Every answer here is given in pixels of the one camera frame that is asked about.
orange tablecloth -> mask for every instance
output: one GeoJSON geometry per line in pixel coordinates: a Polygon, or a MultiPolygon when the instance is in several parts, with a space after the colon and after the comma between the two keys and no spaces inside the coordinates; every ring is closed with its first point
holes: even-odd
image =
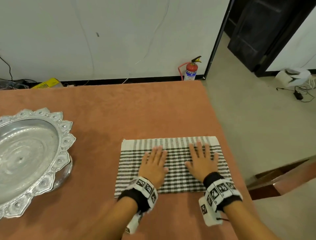
{"type": "MultiPolygon", "coordinates": [[[[74,167],[64,185],[35,197],[20,218],[0,220],[0,239],[77,239],[114,204],[123,139],[216,136],[233,180],[251,198],[199,81],[0,91],[0,116],[47,107],[73,121],[74,167]]],[[[207,227],[202,193],[161,194],[138,232],[123,239],[237,239],[229,222],[207,227]]]]}

extinguisher label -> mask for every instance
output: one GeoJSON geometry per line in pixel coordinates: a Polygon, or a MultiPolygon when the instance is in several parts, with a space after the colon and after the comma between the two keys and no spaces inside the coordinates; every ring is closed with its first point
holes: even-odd
{"type": "Polygon", "coordinates": [[[183,80],[194,80],[197,72],[190,72],[188,70],[185,71],[184,79],[183,80]]]}

yellow label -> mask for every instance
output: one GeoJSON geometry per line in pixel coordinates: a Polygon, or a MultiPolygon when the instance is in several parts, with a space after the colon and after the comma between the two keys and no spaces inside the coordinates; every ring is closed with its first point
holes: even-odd
{"type": "Polygon", "coordinates": [[[32,88],[49,88],[57,85],[59,81],[56,78],[51,78],[46,82],[40,83],[32,88]]]}

finger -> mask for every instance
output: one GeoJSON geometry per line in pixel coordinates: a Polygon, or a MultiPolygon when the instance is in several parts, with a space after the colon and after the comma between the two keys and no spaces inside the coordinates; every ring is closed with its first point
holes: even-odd
{"type": "Polygon", "coordinates": [[[147,163],[147,158],[149,156],[149,153],[148,152],[145,152],[145,155],[143,156],[142,158],[142,164],[146,164],[147,163]]]}
{"type": "Polygon", "coordinates": [[[164,171],[165,174],[167,174],[167,173],[169,172],[169,168],[164,167],[164,168],[163,168],[163,171],[164,171]]]}
{"type": "Polygon", "coordinates": [[[161,153],[162,153],[162,146],[159,146],[158,150],[156,152],[156,156],[154,158],[154,164],[158,165],[158,163],[160,161],[161,153]]]}
{"type": "Polygon", "coordinates": [[[184,165],[188,168],[189,172],[193,173],[193,165],[192,162],[185,162],[184,165]]]}
{"type": "Polygon", "coordinates": [[[197,142],[197,153],[199,157],[204,157],[204,153],[203,153],[203,148],[202,148],[202,143],[201,142],[197,142]]]}
{"type": "Polygon", "coordinates": [[[210,152],[210,145],[205,144],[205,158],[211,160],[211,152],[210,152]]]}
{"type": "Polygon", "coordinates": [[[192,143],[189,144],[189,149],[190,149],[191,157],[194,161],[195,159],[197,159],[197,153],[196,153],[196,151],[194,149],[194,145],[192,143]]]}
{"type": "Polygon", "coordinates": [[[157,152],[157,147],[154,147],[150,153],[149,159],[147,161],[148,163],[152,163],[154,161],[154,158],[156,156],[156,152],[157,152]]]}
{"type": "Polygon", "coordinates": [[[214,158],[213,158],[213,163],[216,166],[216,171],[217,171],[217,165],[218,165],[218,153],[214,153],[214,158]]]}
{"type": "Polygon", "coordinates": [[[163,167],[165,165],[165,162],[166,162],[166,159],[167,159],[167,154],[168,154],[167,150],[164,150],[162,152],[162,155],[161,155],[161,158],[160,158],[160,161],[159,161],[159,164],[158,164],[160,167],[163,167]]]}

hand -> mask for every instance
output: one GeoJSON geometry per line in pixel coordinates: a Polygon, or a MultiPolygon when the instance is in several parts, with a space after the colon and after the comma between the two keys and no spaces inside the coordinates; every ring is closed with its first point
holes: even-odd
{"type": "Polygon", "coordinates": [[[205,155],[203,153],[202,144],[197,143],[197,153],[192,143],[189,144],[192,162],[185,162],[185,166],[189,169],[190,173],[200,182],[212,173],[217,172],[218,153],[214,153],[214,160],[211,160],[210,146],[205,144],[205,155]]]}
{"type": "Polygon", "coordinates": [[[154,147],[149,158],[148,156],[149,153],[145,153],[143,156],[138,176],[147,178],[158,190],[164,183],[165,175],[169,171],[167,167],[163,167],[166,162],[167,151],[163,151],[162,146],[154,147]]]}

